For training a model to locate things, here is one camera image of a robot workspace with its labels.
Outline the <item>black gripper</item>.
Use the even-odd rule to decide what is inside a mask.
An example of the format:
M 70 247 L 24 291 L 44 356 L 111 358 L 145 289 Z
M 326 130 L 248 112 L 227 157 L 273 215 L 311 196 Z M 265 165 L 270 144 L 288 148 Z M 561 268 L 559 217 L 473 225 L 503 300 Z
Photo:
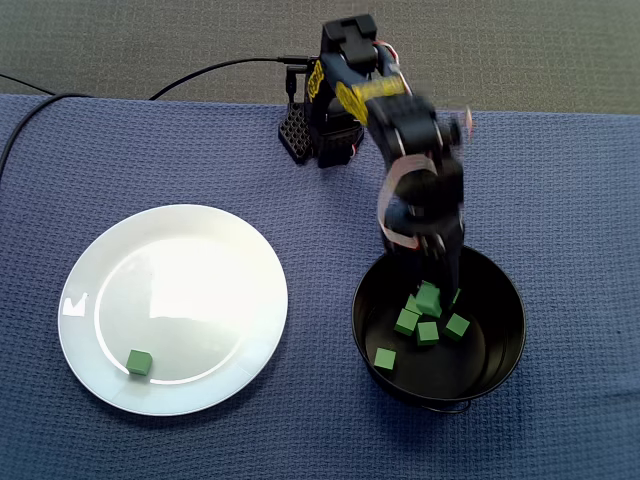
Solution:
M 389 253 L 418 251 L 418 283 L 439 287 L 441 305 L 450 306 L 459 287 L 464 242 L 463 163 L 450 148 L 385 156 L 384 161 L 384 248 Z

